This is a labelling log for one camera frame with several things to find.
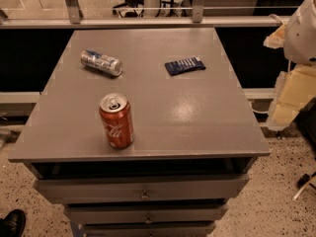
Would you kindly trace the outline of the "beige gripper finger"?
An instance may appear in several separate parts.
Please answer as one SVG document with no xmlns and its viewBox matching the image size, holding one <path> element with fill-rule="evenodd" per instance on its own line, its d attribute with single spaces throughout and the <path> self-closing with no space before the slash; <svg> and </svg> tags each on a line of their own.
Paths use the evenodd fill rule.
<svg viewBox="0 0 316 237">
<path fill-rule="evenodd" d="M 282 131 L 316 97 L 316 66 L 297 64 L 276 79 L 275 96 L 268 110 L 267 128 Z"/>
<path fill-rule="evenodd" d="M 278 27 L 264 40 L 264 46 L 272 49 L 283 48 L 286 24 Z"/>
</svg>

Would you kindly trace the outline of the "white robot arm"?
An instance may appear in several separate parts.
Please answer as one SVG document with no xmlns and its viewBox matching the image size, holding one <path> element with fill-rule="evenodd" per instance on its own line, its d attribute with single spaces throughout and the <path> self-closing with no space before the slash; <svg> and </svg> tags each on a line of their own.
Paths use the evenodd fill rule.
<svg viewBox="0 0 316 237">
<path fill-rule="evenodd" d="M 268 110 L 269 130 L 282 131 L 316 97 L 316 0 L 304 0 L 286 24 L 264 40 L 264 46 L 283 48 L 295 66 L 281 71 Z"/>
</svg>

